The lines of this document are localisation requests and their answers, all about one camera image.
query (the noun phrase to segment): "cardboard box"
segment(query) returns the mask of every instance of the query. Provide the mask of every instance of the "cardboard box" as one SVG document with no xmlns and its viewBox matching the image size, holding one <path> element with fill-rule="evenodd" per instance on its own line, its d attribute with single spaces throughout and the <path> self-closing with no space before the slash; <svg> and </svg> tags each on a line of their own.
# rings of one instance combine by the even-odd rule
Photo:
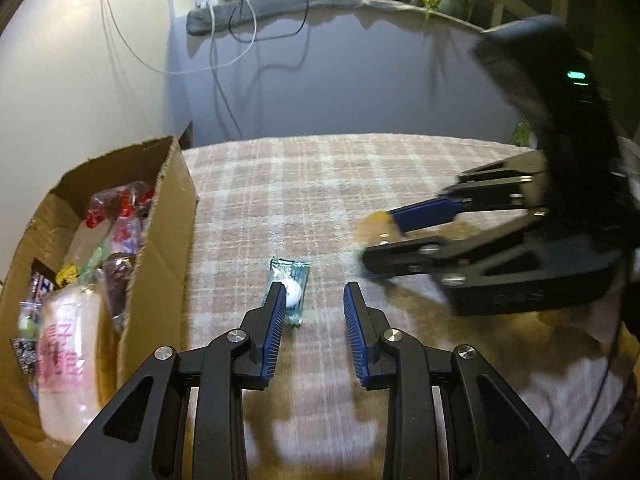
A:
<svg viewBox="0 0 640 480">
<path fill-rule="evenodd" d="M 12 351 L 18 302 L 27 295 L 34 258 L 53 271 L 60 269 L 91 196 L 133 180 L 155 182 L 156 194 L 127 290 L 118 386 L 154 349 L 182 347 L 184 284 L 197 196 L 177 139 L 167 137 L 108 153 L 65 174 L 40 203 L 15 251 L 0 296 L 0 422 L 44 479 L 52 476 L 66 447 L 42 431 L 38 407 Z"/>
</svg>

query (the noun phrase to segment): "bread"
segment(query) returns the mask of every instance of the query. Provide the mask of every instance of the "bread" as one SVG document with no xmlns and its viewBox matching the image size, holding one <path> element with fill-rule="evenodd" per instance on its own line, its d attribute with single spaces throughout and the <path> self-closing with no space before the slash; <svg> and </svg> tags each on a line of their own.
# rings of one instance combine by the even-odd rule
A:
<svg viewBox="0 0 640 480">
<path fill-rule="evenodd" d="M 100 294 L 68 285 L 43 302 L 38 342 L 42 429 L 72 445 L 115 393 L 116 337 Z"/>
</svg>

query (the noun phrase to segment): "silver screw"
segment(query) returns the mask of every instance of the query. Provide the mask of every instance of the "silver screw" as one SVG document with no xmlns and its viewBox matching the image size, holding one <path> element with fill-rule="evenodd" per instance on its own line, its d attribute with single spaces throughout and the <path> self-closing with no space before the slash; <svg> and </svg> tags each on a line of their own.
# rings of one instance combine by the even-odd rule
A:
<svg viewBox="0 0 640 480">
<path fill-rule="evenodd" d="M 244 341 L 245 337 L 246 332 L 244 330 L 240 330 L 239 328 L 232 330 L 226 335 L 226 338 L 229 339 L 229 341 L 231 341 L 232 343 L 239 343 L 241 341 Z"/>
<path fill-rule="evenodd" d="M 466 277 L 462 274 L 444 274 L 440 283 L 447 286 L 460 286 L 464 285 Z"/>
<path fill-rule="evenodd" d="M 402 331 L 397 328 L 390 328 L 384 334 L 387 341 L 396 342 L 402 339 Z"/>
<path fill-rule="evenodd" d="M 469 345 L 460 345 L 458 347 L 458 355 L 463 359 L 473 359 L 477 353 L 476 349 Z"/>
<path fill-rule="evenodd" d="M 160 359 L 161 361 L 165 361 L 169 357 L 171 357 L 173 354 L 174 354 L 174 349 L 172 349 L 170 346 L 161 346 L 159 349 L 157 349 L 154 352 L 154 357 L 156 359 Z"/>
<path fill-rule="evenodd" d="M 435 254 L 440 250 L 440 246 L 438 244 L 427 244 L 427 245 L 423 245 L 420 249 L 418 249 L 418 252 L 420 254 Z"/>
</svg>

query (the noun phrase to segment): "checkered tablecloth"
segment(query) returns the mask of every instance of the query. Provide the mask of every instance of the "checkered tablecloth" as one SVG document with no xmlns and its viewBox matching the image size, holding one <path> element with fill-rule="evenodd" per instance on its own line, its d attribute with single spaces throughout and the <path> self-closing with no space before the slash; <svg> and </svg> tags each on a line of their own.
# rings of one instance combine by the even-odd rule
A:
<svg viewBox="0 0 640 480">
<path fill-rule="evenodd" d="M 535 313 L 450 316 L 427 276 L 387 286 L 359 279 L 354 226 L 377 210 L 433 197 L 457 173 L 521 152 L 478 140 L 391 134 L 258 139 L 185 152 L 200 195 L 184 314 L 188 348 L 237 327 L 260 306 L 269 260 L 312 263 L 302 326 L 286 327 L 276 375 L 245 392 L 251 478 L 380 478 L 386 392 L 355 378 L 342 289 L 358 280 L 392 326 L 447 350 L 469 343 L 494 365 L 561 444 L 571 449 L 606 368 L 584 332 L 550 328 Z M 469 214 L 480 228 L 506 213 Z M 632 370 L 614 361 L 585 442 Z"/>
</svg>

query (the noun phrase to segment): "white wall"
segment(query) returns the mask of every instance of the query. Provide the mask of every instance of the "white wall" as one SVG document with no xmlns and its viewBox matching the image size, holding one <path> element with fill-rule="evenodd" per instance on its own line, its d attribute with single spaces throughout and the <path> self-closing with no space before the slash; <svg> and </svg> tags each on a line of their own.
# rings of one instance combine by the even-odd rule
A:
<svg viewBox="0 0 640 480">
<path fill-rule="evenodd" d="M 295 31 L 300 16 L 258 23 L 258 36 Z M 184 69 L 207 66 L 209 38 L 174 24 Z M 242 26 L 249 39 L 253 25 Z M 293 38 L 256 43 L 218 71 L 244 138 L 399 132 L 508 142 L 518 115 L 470 54 L 479 33 L 415 12 L 312 9 Z M 216 35 L 218 63 L 246 47 Z M 212 74 L 186 78 L 196 145 L 239 139 Z"/>
<path fill-rule="evenodd" d="M 176 70 L 169 0 L 111 1 L 140 56 Z M 25 0 L 0 36 L 0 278 L 65 171 L 188 126 L 181 78 L 141 66 L 107 24 L 100 0 Z"/>
</svg>

